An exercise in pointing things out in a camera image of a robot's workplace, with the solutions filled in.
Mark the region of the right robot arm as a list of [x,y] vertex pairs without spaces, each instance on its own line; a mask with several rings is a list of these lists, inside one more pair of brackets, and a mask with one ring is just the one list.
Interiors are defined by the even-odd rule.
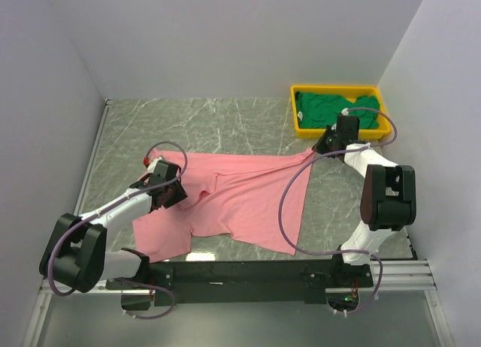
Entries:
[[330,267],[331,280],[339,286],[350,284],[356,277],[355,266],[367,264],[385,240],[416,218],[414,168],[381,156],[367,141],[359,139],[359,129],[358,117],[339,115],[313,148],[320,155],[340,159],[364,179],[361,221],[339,247],[342,260]]

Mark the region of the pink t shirt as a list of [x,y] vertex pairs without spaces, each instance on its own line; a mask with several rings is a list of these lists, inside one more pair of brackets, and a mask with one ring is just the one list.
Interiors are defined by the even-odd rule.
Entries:
[[181,178],[187,199],[134,220],[137,250],[152,262],[190,252],[193,237],[220,234],[294,255],[310,170],[288,183],[313,159],[311,149],[294,155],[154,154],[187,166]]

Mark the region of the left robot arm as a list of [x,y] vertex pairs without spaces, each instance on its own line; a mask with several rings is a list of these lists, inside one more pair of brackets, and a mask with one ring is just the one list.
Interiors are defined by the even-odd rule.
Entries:
[[158,158],[110,203],[83,215],[62,215],[39,265],[53,293],[62,297],[86,293],[104,279],[124,279],[133,288],[144,287],[150,279],[150,258],[133,249],[108,252],[108,232],[185,199],[181,186],[185,171],[186,167]]

